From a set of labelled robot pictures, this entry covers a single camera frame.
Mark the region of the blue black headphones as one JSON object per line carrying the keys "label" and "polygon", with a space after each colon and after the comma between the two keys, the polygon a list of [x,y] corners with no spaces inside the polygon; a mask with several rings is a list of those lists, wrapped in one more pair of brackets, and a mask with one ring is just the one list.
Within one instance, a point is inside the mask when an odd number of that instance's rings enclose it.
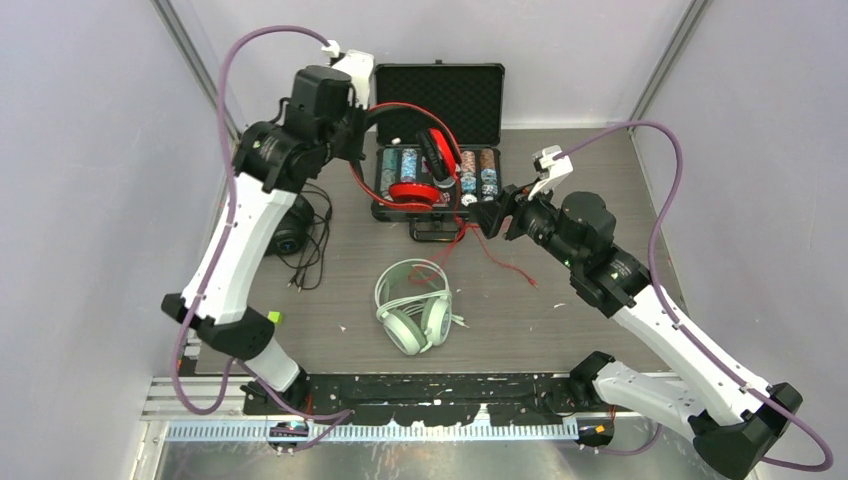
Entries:
{"label": "blue black headphones", "polygon": [[314,217],[312,204],[304,196],[298,195],[277,225],[264,255],[288,256],[300,252],[306,246]]}

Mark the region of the mint green headphones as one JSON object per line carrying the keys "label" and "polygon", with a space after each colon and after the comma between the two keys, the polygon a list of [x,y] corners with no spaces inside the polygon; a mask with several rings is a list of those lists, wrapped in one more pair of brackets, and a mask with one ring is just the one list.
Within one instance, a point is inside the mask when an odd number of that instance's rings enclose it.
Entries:
{"label": "mint green headphones", "polygon": [[[391,290],[404,282],[422,281],[426,293],[394,298]],[[375,316],[394,345],[405,355],[422,354],[442,345],[463,316],[453,310],[453,293],[445,271],[435,262],[411,258],[388,267],[374,288]]]}

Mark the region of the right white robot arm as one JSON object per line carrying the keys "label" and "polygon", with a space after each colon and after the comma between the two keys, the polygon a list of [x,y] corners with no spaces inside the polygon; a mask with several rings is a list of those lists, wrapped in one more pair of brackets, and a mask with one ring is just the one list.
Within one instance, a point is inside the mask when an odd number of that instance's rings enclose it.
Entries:
{"label": "right white robot arm", "polygon": [[636,335],[683,382],[642,374],[595,351],[569,373],[577,406],[591,411],[604,403],[648,417],[689,440],[728,479],[746,478],[783,435],[788,421],[778,410],[796,413],[801,394],[742,367],[674,306],[648,268],[615,244],[616,218],[599,195],[573,192],[555,207],[547,194],[530,197],[510,185],[469,211],[488,238],[508,220],[505,239],[532,239],[569,269],[584,302]]}

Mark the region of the red headphones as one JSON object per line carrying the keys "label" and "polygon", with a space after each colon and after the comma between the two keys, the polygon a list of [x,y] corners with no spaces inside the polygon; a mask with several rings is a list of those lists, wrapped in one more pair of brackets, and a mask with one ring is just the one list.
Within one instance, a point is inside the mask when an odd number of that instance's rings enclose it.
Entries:
{"label": "red headphones", "polygon": [[444,193],[459,182],[461,164],[460,147],[448,125],[431,111],[411,103],[390,101],[368,109],[365,126],[371,127],[391,114],[411,113],[426,122],[426,127],[415,133],[418,146],[403,150],[388,147],[395,168],[381,165],[378,172],[393,176],[379,181],[372,189],[365,183],[360,162],[352,160],[353,178],[362,190],[377,204],[403,212],[429,211],[445,205]]}

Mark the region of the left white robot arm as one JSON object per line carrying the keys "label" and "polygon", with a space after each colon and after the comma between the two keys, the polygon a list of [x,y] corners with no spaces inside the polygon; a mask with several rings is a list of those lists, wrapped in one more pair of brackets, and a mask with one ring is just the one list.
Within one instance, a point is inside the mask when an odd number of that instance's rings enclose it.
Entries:
{"label": "left white robot arm", "polygon": [[166,295],[163,311],[188,321],[214,350],[242,361],[262,379],[280,412],[298,412],[307,398],[300,365],[274,338],[274,325],[249,307],[251,284],[280,221],[303,186],[333,159],[363,156],[370,83],[375,65],[346,56],[331,67],[297,72],[283,122],[259,121],[235,149],[224,150],[234,172],[207,252],[180,293]]}

